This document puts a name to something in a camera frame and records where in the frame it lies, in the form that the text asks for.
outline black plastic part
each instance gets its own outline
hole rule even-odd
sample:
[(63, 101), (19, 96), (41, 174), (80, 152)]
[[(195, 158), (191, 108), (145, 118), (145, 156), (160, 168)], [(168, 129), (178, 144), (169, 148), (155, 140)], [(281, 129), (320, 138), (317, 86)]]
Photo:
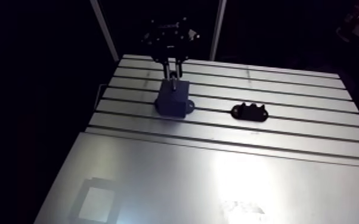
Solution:
[(256, 104), (247, 106), (245, 103), (235, 105), (231, 110), (231, 115), (235, 119), (250, 120), (253, 122), (264, 122), (268, 118), (268, 112), (264, 108), (264, 105), (260, 107)]

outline aluminum table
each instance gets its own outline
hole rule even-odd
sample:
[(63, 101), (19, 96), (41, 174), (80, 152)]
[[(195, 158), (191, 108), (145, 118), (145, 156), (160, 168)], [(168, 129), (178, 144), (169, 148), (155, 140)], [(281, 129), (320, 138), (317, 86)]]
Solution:
[[(196, 109), (160, 117), (161, 65), (124, 55), (35, 223), (359, 223), (359, 111), (338, 75), (183, 71)], [(234, 120), (241, 102), (270, 117)]]

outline blue block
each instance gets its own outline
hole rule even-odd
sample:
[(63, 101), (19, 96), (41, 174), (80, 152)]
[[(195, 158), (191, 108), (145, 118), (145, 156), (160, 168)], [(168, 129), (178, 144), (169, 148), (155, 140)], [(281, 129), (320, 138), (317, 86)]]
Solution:
[(156, 110), (162, 116), (184, 118), (193, 110), (193, 102), (188, 100), (189, 82), (177, 80), (175, 91), (171, 85), (169, 80), (162, 80), (159, 96), (154, 102)]

